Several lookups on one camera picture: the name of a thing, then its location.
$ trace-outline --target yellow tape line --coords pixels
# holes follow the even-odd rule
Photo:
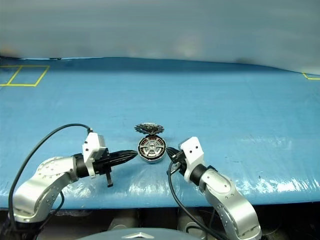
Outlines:
[[[18,68],[17,71],[12,75],[10,80],[5,84],[0,84],[1,87],[36,87],[42,78],[46,75],[48,72],[50,66],[49,65],[4,65],[0,66],[0,68]],[[37,79],[37,81],[33,84],[27,84],[27,83],[11,83],[17,74],[20,72],[22,68],[45,68],[44,72],[40,75],[40,77]]]
[[[302,74],[308,80],[320,80],[320,77],[308,77],[307,74],[305,74],[304,72]]]

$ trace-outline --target yellow tape marking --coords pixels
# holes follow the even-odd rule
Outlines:
[[[307,74],[305,74],[304,72],[302,74],[308,80],[320,80],[320,77],[308,77]]]
[[[39,82],[42,80],[42,78],[46,75],[48,72],[50,66],[49,65],[4,65],[0,66],[0,68],[18,68],[18,70],[12,75],[10,80],[5,84],[0,84],[1,87],[36,87]],[[28,83],[11,83],[17,74],[20,72],[22,68],[45,68],[44,72],[40,75],[40,77],[37,79],[37,81],[33,84]]]

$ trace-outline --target blue table surface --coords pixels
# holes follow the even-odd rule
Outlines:
[[[111,152],[135,150],[142,122],[163,125],[168,146],[197,136],[208,165],[234,180],[255,205],[320,201],[320,81],[301,73],[228,63],[136,58],[1,61],[0,84],[17,68],[49,65],[35,87],[0,87],[0,207],[24,158],[51,130],[83,123],[103,135]],[[11,84],[34,83],[43,72],[23,67]],[[19,185],[54,156],[82,151],[86,131],[65,129],[34,155]],[[65,209],[176,206],[168,156],[148,164],[138,156],[105,176],[67,186]],[[180,174],[187,206],[208,206]]]

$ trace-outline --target white backdrop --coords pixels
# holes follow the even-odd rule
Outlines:
[[[249,63],[320,74],[320,1],[0,0],[0,54]]]

